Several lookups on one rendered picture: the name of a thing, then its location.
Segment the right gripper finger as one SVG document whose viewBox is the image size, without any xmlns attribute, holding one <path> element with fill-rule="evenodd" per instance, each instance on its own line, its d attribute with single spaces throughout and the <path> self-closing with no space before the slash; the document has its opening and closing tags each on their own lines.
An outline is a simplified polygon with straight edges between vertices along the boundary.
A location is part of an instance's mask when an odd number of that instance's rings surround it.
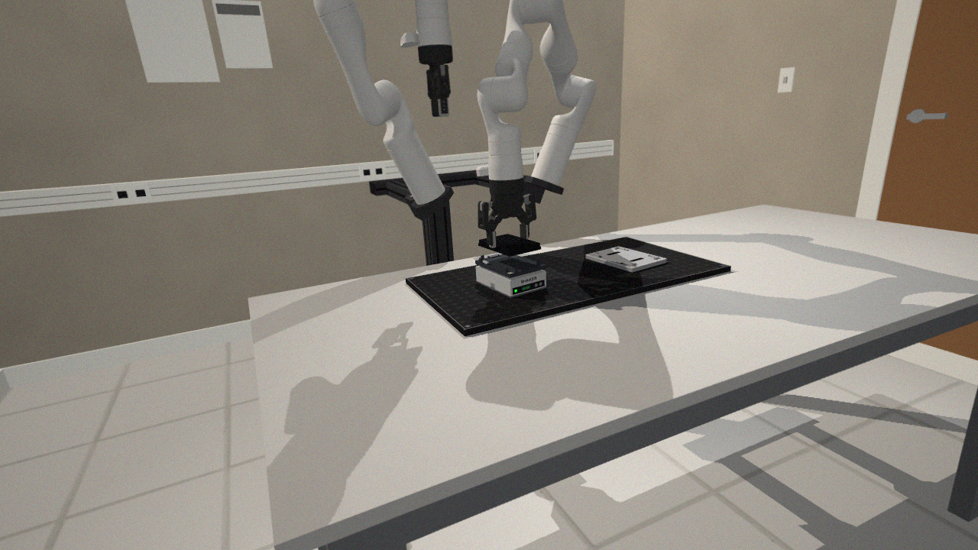
<svg viewBox="0 0 978 550">
<path fill-rule="evenodd" d="M 429 72 L 429 78 L 433 90 L 436 91 L 438 99 L 438 114 L 439 116 L 449 116 L 449 95 L 450 82 L 449 82 L 449 66 L 448 65 L 436 65 L 437 83 L 436 78 L 434 78 L 433 72 Z M 441 84 L 445 83 L 445 84 Z M 441 89 L 442 85 L 442 89 Z"/>
<path fill-rule="evenodd" d="M 426 71 L 427 78 L 429 78 L 428 72 L 429 72 L 429 70 Z M 429 98 L 431 99 L 431 115 L 432 116 L 439 116 L 439 114 L 438 114 L 438 97 L 437 97 L 436 91 L 434 91 L 432 89 L 432 87 L 431 87 L 431 80 L 430 79 L 427 80 L 427 84 L 429 84 Z M 432 92 L 433 92 L 433 94 L 432 94 Z"/>
</svg>

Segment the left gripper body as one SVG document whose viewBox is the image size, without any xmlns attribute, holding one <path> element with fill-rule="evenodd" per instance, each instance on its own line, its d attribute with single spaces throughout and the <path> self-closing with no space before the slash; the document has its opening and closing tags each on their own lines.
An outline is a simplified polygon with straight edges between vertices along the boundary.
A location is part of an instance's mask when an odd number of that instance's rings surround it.
<svg viewBox="0 0 978 550">
<path fill-rule="evenodd" d="M 516 217 L 518 211 L 514 208 L 513 203 L 518 202 L 521 208 L 523 207 L 523 178 L 511 180 L 489 179 L 489 188 L 491 193 L 490 202 L 493 201 L 491 208 L 494 210 L 495 215 L 499 215 L 504 203 L 509 203 L 509 210 L 504 213 L 503 218 Z"/>
</svg>

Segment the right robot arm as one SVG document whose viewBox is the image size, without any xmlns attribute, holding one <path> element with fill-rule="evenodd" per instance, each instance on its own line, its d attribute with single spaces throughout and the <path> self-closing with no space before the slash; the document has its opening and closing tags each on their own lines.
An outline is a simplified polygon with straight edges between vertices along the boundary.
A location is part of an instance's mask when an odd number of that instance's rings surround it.
<svg viewBox="0 0 978 550">
<path fill-rule="evenodd" d="M 396 85 L 373 83 L 366 61 L 364 22 L 354 0 L 313 0 L 352 96 L 363 119 L 373 126 L 387 123 L 384 145 L 418 205 L 445 192 L 436 169 L 420 143 L 411 112 Z M 400 38 L 401 47 L 452 45 L 448 0 L 415 0 L 416 34 Z"/>
</svg>

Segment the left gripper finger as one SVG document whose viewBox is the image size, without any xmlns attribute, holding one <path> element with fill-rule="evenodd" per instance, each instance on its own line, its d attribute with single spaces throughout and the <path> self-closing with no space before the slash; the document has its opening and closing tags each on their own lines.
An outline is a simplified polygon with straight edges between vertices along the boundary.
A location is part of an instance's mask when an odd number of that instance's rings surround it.
<svg viewBox="0 0 978 550">
<path fill-rule="evenodd" d="M 534 221 L 536 220 L 536 203 L 535 203 L 534 195 L 525 194 L 523 198 L 524 198 L 526 212 L 525 210 L 523 210 L 523 208 L 521 208 L 521 205 L 518 202 L 514 202 L 513 206 L 518 211 L 518 215 L 516 215 L 516 217 L 518 218 L 518 222 L 521 222 L 520 237 L 523 239 L 528 239 L 529 223 L 533 222 L 533 220 Z"/>
<path fill-rule="evenodd" d="M 493 201 L 492 201 L 493 202 Z M 509 210 L 509 203 L 504 203 L 499 215 L 495 217 L 495 212 L 492 210 L 491 215 L 488 217 L 488 212 L 491 210 L 492 202 L 478 202 L 478 228 L 484 229 L 487 232 L 487 244 L 490 248 L 495 248 L 497 246 L 496 232 L 498 224 L 502 222 L 504 213 Z"/>
</svg>

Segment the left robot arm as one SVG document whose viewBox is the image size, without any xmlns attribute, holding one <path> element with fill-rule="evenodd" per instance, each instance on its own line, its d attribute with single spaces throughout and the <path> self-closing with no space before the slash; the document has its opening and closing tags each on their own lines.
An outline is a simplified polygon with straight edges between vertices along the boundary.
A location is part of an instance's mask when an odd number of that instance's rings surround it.
<svg viewBox="0 0 978 550">
<path fill-rule="evenodd" d="M 596 94 L 593 80 L 572 74 L 578 51 L 562 0 L 510 0 L 504 42 L 495 66 L 499 77 L 484 78 L 478 85 L 489 161 L 476 171 L 478 176 L 489 175 L 491 180 L 523 178 L 520 128 L 502 122 L 498 114 L 518 112 L 527 104 L 527 72 L 533 58 L 533 43 L 523 25 L 536 22 L 551 22 L 542 36 L 540 53 L 560 105 L 573 109 L 569 114 L 553 116 L 532 176 L 559 186 Z"/>
</svg>

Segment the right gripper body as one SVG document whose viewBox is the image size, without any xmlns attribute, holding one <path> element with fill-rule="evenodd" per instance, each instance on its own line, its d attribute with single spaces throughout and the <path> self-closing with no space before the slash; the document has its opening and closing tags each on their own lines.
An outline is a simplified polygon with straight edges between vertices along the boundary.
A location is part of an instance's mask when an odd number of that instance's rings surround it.
<svg viewBox="0 0 978 550">
<path fill-rule="evenodd" d="M 436 44 L 418 47 L 420 65 L 429 65 L 429 71 L 433 72 L 436 78 L 436 65 L 445 65 L 453 62 L 453 47 L 451 45 Z M 445 62 L 444 62 L 445 61 Z"/>
</svg>

